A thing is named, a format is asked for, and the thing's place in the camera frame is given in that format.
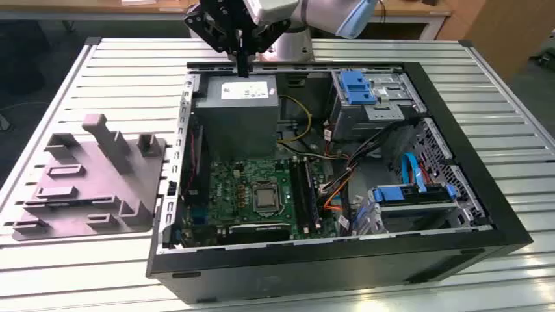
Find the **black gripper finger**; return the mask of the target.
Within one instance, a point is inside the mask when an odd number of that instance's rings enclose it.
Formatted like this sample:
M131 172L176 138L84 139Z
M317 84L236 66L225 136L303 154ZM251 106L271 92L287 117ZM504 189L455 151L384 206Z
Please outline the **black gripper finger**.
M257 26L252 20L244 25L244 78L252 70L252 58L271 47L291 26L291 20L284 19L267 26Z
M240 29L225 31L201 8L195 8L188 13L184 23L216 52L225 52L228 59L235 61L237 76L244 77L244 50Z

